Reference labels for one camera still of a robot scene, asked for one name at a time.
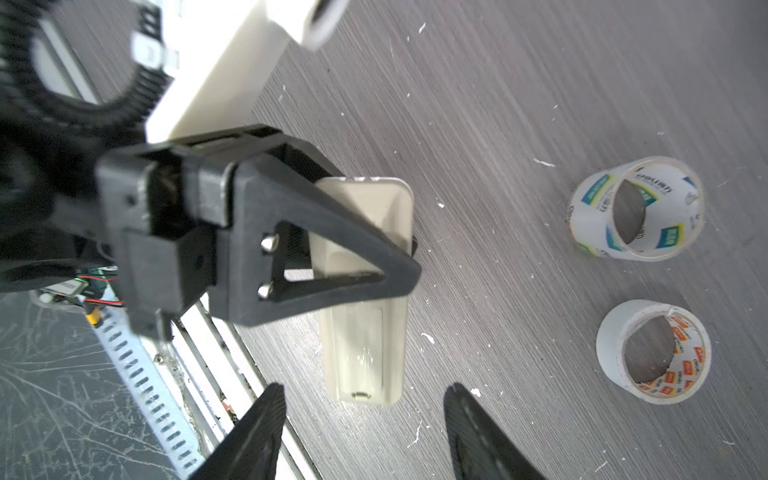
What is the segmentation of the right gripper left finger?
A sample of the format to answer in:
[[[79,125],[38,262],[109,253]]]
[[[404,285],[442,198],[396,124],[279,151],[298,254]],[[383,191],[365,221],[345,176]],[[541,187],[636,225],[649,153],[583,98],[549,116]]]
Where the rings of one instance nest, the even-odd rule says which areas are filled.
[[[275,479],[286,411],[284,387],[269,384],[190,479]]]

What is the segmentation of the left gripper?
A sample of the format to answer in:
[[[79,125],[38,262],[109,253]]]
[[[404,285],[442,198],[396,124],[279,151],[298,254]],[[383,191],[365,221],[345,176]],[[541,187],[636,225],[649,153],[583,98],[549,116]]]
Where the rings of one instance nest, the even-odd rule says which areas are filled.
[[[422,268],[411,236],[383,233],[332,195],[346,182],[341,171],[278,132],[254,125],[121,147],[97,161],[135,333],[169,338],[171,317],[213,284],[212,315],[248,327],[415,289]]]

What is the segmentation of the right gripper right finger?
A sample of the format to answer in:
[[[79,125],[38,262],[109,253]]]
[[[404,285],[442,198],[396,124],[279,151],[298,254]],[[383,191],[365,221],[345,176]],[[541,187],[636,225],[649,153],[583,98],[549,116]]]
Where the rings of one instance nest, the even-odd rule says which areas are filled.
[[[456,479],[545,479],[464,385],[450,385],[443,406]]]

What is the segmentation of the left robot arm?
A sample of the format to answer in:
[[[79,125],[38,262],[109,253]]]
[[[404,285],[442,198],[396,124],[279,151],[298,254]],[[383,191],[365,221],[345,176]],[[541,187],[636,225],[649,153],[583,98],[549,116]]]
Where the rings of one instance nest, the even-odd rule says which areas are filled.
[[[251,109],[289,43],[322,46],[343,1],[140,1],[135,70],[100,104],[42,80],[33,42],[51,1],[1,5],[1,288],[104,265],[132,330],[167,339],[202,295],[259,326],[403,297],[421,275],[323,192],[337,168]]]

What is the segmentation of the beige masking tape roll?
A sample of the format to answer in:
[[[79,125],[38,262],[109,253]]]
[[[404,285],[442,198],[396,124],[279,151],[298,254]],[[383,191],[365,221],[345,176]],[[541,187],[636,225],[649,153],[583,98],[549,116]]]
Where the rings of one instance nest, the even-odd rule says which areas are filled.
[[[713,363],[712,342],[690,311],[635,299],[602,320],[595,351],[605,376],[654,405],[673,405],[703,387]]]

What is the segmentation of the clear tape roll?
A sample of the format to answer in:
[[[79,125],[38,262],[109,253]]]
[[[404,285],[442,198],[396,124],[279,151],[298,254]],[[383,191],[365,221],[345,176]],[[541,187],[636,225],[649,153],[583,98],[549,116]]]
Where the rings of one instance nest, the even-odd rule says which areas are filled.
[[[704,184],[692,168],[652,156],[583,180],[569,201],[566,227],[592,256],[659,262],[698,238],[705,211]]]

